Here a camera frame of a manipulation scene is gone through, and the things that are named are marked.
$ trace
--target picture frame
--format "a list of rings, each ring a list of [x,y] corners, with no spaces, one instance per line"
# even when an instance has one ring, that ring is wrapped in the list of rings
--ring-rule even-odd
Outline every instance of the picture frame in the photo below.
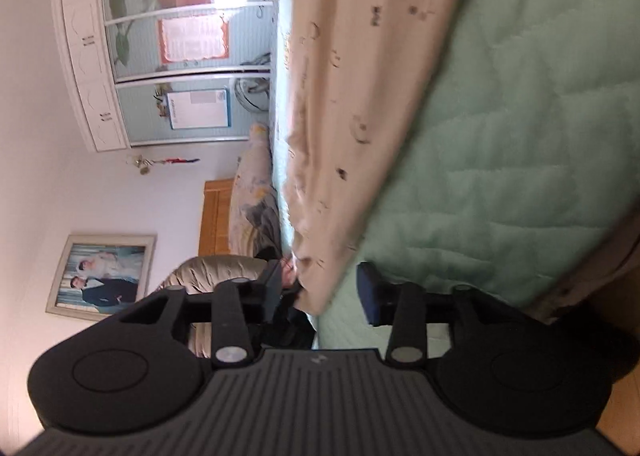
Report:
[[[100,321],[139,301],[148,285],[155,236],[70,235],[47,313]]]

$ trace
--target green mattress pad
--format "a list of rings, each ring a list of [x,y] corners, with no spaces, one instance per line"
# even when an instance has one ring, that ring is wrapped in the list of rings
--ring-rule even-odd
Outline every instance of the green mattress pad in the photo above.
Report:
[[[461,0],[320,345],[385,348],[356,293],[364,260],[529,304],[630,208],[639,171],[640,0]]]

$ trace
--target white wall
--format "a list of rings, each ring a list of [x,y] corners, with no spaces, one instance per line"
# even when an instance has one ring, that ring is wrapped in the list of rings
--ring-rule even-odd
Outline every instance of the white wall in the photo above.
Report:
[[[10,445],[24,445],[40,431],[27,396],[26,378],[49,347],[91,323],[44,313],[54,272],[70,233],[155,234],[149,290],[177,265],[197,255],[204,182],[233,176],[246,143],[156,147],[148,158],[200,157],[195,164],[156,165],[142,176],[127,165],[130,151],[75,155],[57,183],[42,245],[19,309],[19,335],[10,346],[9,400],[14,408]]]
[[[158,236],[150,287],[196,254],[206,179],[235,172],[245,143],[155,148],[147,157],[200,157],[147,176],[128,151],[89,154],[73,117],[50,0],[0,0],[0,448],[40,429],[26,392],[33,361],[90,322],[45,314],[66,237]]]

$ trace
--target wooden headboard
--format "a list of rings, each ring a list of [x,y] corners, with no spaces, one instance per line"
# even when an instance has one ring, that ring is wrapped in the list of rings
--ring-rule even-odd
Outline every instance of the wooden headboard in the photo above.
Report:
[[[233,178],[204,184],[199,256],[229,253],[229,206],[233,185]]]

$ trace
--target beige blanket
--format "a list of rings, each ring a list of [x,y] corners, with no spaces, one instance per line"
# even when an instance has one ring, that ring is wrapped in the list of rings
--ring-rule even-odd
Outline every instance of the beige blanket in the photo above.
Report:
[[[325,308],[423,99],[457,0],[294,0],[285,196],[305,288]]]

